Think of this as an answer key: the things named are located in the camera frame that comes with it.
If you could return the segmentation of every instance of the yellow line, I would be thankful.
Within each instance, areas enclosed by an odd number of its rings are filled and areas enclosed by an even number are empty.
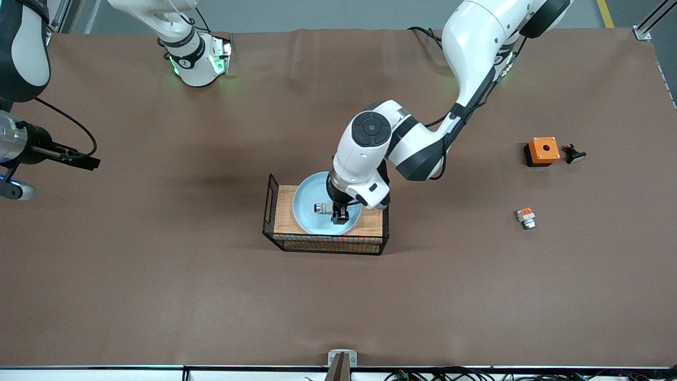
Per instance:
[[[609,13],[609,7],[607,7],[607,0],[597,0],[597,6],[599,7],[599,13],[602,14],[604,26],[607,28],[613,28],[613,20],[611,19],[611,14]]]

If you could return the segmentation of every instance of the light blue plate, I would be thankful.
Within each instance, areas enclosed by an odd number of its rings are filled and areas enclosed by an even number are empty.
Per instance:
[[[350,219],[344,225],[335,225],[332,216],[315,213],[316,203],[329,201],[327,194],[327,176],[329,172],[320,172],[306,178],[294,193],[294,218],[303,230],[309,234],[342,235],[352,229],[362,212],[362,205],[348,207]]]

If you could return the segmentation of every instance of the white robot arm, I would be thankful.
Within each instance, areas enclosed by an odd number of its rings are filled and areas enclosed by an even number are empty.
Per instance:
[[[198,0],[108,0],[158,35],[169,52],[174,71],[190,86],[205,86],[227,70],[230,41],[198,32],[182,12],[195,9]]]
[[[390,202],[385,159],[407,180],[430,179],[492,83],[497,83],[519,35],[552,29],[573,0],[465,0],[442,32],[442,48],[458,82],[458,99],[437,131],[427,129],[394,100],[367,106],[346,128],[330,171],[328,193],[337,206],[357,200],[367,208]]]

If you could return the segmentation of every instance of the wooden board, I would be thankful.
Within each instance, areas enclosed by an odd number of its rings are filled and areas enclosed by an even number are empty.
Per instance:
[[[292,204],[297,185],[280,185],[278,206],[275,212],[276,234],[308,234],[294,218]],[[360,235],[368,237],[383,236],[383,211],[362,207],[362,213],[352,229],[344,235]]]

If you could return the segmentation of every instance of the metal stand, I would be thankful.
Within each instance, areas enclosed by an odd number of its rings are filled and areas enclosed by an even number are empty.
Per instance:
[[[663,0],[661,5],[649,14],[646,20],[632,27],[639,41],[651,41],[651,29],[677,5],[677,0]]]
[[[329,352],[329,371],[324,381],[350,381],[350,368],[357,366],[357,352],[334,349]]]

